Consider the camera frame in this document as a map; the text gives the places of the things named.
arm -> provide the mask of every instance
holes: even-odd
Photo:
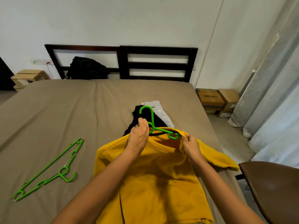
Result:
[[[139,126],[133,127],[125,150],[66,205],[51,224],[93,223],[105,208],[110,196],[132,162],[143,151],[149,126],[139,118]]]
[[[227,224],[265,224],[244,202],[242,202],[207,163],[193,136],[183,138],[183,149],[189,161],[197,169],[211,198]]]

red wire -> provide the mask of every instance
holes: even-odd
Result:
[[[50,71],[50,69],[49,69],[49,66],[48,66],[48,64],[50,64],[50,62],[49,62],[49,61],[46,63],[46,65],[47,65],[47,67],[48,67],[48,70],[49,70],[49,72],[50,72],[50,74],[51,74],[51,76],[52,76],[52,79],[54,79],[54,78],[53,78],[53,75],[52,75],[52,73],[51,73],[51,71]]]

chair seat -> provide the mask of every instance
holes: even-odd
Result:
[[[270,224],[299,223],[299,169],[257,161],[239,166]]]

dark wooden headboard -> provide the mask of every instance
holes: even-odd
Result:
[[[45,45],[53,64],[55,65],[60,77],[65,79],[64,71],[70,67],[62,66],[54,53],[54,50],[80,50],[80,51],[108,51],[116,52],[119,68],[108,68],[110,72],[119,72],[121,79],[154,79],[172,80],[189,82],[195,62],[198,48],[183,47],[150,47],[150,46],[80,46],[80,45]],[[129,62],[128,54],[151,54],[151,55],[170,55],[188,56],[186,64],[182,63],[153,63],[153,62]],[[162,76],[133,76],[129,69],[154,69],[154,70],[182,70],[185,71],[184,77],[162,77]]]

curtain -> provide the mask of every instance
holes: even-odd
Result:
[[[294,5],[228,121],[242,128],[253,161],[299,168],[299,5]]]

